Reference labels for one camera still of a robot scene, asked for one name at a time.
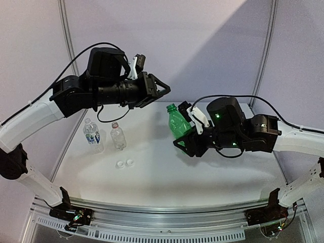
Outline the green plastic bottle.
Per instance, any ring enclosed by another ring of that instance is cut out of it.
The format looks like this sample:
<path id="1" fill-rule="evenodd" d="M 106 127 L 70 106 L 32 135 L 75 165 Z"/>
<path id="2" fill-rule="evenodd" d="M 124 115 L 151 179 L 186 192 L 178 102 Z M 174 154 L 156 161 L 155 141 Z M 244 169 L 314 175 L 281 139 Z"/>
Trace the green plastic bottle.
<path id="1" fill-rule="evenodd" d="M 167 106 L 167 112 L 169 115 L 169 128 L 174 140 L 189 135 L 192 132 L 191 124 L 185 120 L 174 103 Z"/>

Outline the white bottle cap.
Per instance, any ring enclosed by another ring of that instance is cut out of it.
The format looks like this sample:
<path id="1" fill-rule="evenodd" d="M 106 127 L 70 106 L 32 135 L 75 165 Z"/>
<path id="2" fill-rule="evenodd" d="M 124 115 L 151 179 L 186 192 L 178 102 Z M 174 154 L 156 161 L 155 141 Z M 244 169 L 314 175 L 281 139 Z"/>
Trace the white bottle cap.
<path id="1" fill-rule="evenodd" d="M 126 166 L 127 167 L 132 167 L 135 164 L 134 160 L 128 159 L 126 160 Z"/>
<path id="2" fill-rule="evenodd" d="M 115 166 L 116 166 L 117 169 L 122 169 L 122 168 L 125 167 L 125 162 L 119 160 L 119 161 L 116 162 L 116 165 Z"/>

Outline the crushed clear bottle red label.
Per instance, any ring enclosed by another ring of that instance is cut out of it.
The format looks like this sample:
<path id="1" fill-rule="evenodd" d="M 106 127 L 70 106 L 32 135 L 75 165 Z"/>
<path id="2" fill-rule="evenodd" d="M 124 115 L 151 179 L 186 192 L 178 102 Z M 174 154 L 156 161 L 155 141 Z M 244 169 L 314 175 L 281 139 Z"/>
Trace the crushed clear bottle red label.
<path id="1" fill-rule="evenodd" d="M 126 138 L 124 135 L 123 130 L 118 125 L 118 123 L 115 121 L 111 124 L 112 130 L 110 132 L 114 147 L 117 150 L 124 150 L 127 146 Z"/>

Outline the clear labelled water bottle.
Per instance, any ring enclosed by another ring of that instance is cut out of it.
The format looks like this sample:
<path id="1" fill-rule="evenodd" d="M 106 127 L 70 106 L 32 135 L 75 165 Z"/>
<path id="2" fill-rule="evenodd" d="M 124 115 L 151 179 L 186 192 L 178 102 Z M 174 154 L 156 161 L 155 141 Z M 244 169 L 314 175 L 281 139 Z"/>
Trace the clear labelled water bottle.
<path id="1" fill-rule="evenodd" d="M 94 153 L 102 153 L 104 151 L 104 145 L 101 140 L 98 126 L 90 118 L 84 120 L 83 134 L 92 148 Z"/>

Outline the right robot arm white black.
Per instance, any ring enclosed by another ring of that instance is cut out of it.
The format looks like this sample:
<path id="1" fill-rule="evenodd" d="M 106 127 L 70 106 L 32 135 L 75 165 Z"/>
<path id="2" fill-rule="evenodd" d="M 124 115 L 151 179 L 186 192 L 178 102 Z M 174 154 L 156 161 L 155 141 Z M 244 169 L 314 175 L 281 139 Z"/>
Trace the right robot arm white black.
<path id="1" fill-rule="evenodd" d="M 244 152 L 292 151 L 316 155 L 319 161 L 303 176 L 274 192 L 274 201 L 262 209 L 262 217 L 272 221 L 303 197 L 323 186 L 323 131 L 298 126 L 275 116 L 256 114 L 246 118 L 238 95 L 212 95 L 205 115 L 195 103 L 186 101 L 167 107 L 174 146 L 190 157 L 202 157 L 208 149 L 220 156 L 222 149 Z"/>

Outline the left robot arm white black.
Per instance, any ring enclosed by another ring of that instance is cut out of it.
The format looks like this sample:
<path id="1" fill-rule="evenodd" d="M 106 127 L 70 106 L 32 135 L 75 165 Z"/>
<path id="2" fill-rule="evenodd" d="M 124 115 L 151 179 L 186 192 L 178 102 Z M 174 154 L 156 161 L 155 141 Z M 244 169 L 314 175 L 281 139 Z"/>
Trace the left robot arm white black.
<path id="1" fill-rule="evenodd" d="M 170 92 L 170 87 L 143 70 L 144 55 L 129 61 L 120 48 L 98 43 L 89 47 L 85 72 L 60 74 L 39 97 L 1 123 L 1 176 L 31 189 L 65 220 L 75 216 L 68 192 L 27 165 L 22 142 L 45 126 L 82 109 L 118 104 L 143 108 Z"/>

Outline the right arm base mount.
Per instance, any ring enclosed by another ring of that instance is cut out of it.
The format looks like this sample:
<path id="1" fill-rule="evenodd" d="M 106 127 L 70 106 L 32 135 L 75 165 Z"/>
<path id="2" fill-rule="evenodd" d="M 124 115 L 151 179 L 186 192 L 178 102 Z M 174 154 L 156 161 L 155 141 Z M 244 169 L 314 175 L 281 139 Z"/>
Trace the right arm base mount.
<path id="1" fill-rule="evenodd" d="M 244 211 L 249 226 L 259 225 L 261 234 L 268 238 L 276 238 L 287 229 L 296 217 L 297 202 L 293 203 L 293 217 L 288 218 L 289 208 L 280 206 L 278 203 L 269 202 L 267 206 Z"/>

